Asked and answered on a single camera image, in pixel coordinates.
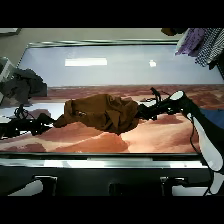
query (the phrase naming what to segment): blue cloth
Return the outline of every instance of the blue cloth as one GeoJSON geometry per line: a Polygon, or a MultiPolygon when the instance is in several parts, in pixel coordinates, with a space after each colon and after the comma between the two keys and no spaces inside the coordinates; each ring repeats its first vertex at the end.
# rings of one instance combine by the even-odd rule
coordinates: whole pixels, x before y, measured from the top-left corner
{"type": "Polygon", "coordinates": [[[205,115],[205,117],[210,120],[212,123],[217,125],[220,128],[224,129],[224,110],[217,109],[217,110],[207,110],[200,108],[200,111],[202,114],[205,115]]]}

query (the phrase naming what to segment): white wall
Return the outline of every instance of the white wall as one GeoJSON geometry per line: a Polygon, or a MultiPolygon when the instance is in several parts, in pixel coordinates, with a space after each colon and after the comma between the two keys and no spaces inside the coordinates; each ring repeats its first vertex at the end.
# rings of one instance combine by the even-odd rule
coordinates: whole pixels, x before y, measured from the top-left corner
{"type": "Polygon", "coordinates": [[[18,28],[0,28],[0,33],[16,32],[18,28]]]}

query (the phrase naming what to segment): brown cloth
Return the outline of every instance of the brown cloth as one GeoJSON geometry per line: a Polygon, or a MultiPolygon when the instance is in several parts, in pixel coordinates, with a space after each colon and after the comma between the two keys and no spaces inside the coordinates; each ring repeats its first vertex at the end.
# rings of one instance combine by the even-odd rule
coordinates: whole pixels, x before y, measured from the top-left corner
{"type": "Polygon", "coordinates": [[[138,104],[133,100],[122,100],[108,94],[65,102],[64,114],[53,124],[60,128],[74,122],[87,127],[120,135],[137,127],[138,104]]]}

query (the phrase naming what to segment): desert landscape image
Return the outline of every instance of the desert landscape image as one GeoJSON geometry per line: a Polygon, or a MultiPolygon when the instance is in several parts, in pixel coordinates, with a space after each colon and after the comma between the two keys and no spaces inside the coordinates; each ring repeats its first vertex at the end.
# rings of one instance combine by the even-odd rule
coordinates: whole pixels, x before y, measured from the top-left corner
{"type": "MultiPolygon", "coordinates": [[[[185,91],[199,107],[215,110],[224,109],[223,85],[141,85],[141,86],[92,86],[52,87],[47,97],[30,100],[33,106],[26,107],[34,117],[41,112],[57,119],[63,113],[64,103],[95,94],[108,93],[135,101],[152,98],[150,88],[172,94],[185,91]]],[[[18,106],[15,100],[4,98],[0,116],[13,116],[18,106]]],[[[60,153],[194,153],[190,145],[192,124],[181,114],[161,114],[158,120],[139,120],[138,126],[120,136],[86,127],[80,122],[63,128],[52,128],[42,135],[25,135],[0,142],[0,151],[11,152],[60,152],[60,153]]],[[[193,143],[199,149],[195,131],[193,143]]]]}

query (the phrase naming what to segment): checkered cloth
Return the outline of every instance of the checkered cloth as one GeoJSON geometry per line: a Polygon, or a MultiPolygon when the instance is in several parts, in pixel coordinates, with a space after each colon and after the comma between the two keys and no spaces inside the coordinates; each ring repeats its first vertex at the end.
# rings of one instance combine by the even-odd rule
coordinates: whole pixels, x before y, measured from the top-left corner
{"type": "Polygon", "coordinates": [[[212,48],[222,29],[223,28],[208,28],[206,30],[203,47],[195,60],[196,64],[200,64],[203,67],[207,65],[212,48]]]}
{"type": "Polygon", "coordinates": [[[215,41],[215,44],[211,50],[211,54],[208,57],[208,63],[215,61],[224,49],[224,29],[219,33],[218,38],[215,41]]]}

